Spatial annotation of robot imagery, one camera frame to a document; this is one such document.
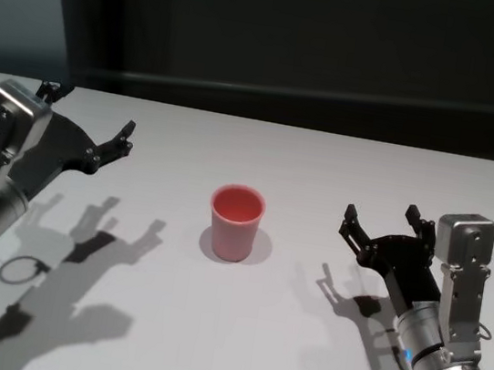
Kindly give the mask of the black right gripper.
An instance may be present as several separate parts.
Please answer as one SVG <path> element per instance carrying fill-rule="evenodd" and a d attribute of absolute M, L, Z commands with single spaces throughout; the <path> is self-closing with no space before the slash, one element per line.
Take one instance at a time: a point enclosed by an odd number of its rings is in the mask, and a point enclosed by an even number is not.
<path fill-rule="evenodd" d="M 360 226 L 353 203 L 345 209 L 339 234 L 357 263 L 382 277 L 396 313 L 406 313 L 417 302 L 435 302 L 440 291 L 429 267 L 433 261 L 436 225 L 420 215 L 417 205 L 405 212 L 416 238 L 387 235 L 371 240 Z"/>

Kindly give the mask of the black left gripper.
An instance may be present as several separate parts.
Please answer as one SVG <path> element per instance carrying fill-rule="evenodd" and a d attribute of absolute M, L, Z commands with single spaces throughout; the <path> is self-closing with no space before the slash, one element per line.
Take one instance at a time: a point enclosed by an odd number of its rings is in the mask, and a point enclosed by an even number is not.
<path fill-rule="evenodd" d="M 45 80 L 37 89 L 36 96 L 53 105 L 74 89 L 75 86 L 68 83 Z M 127 157 L 133 148 L 129 138 L 135 128 L 136 123 L 130 121 L 111 140 L 96 146 L 82 128 L 55 113 L 38 144 L 12 167 L 10 180 L 31 201 L 65 171 L 90 175 Z"/>

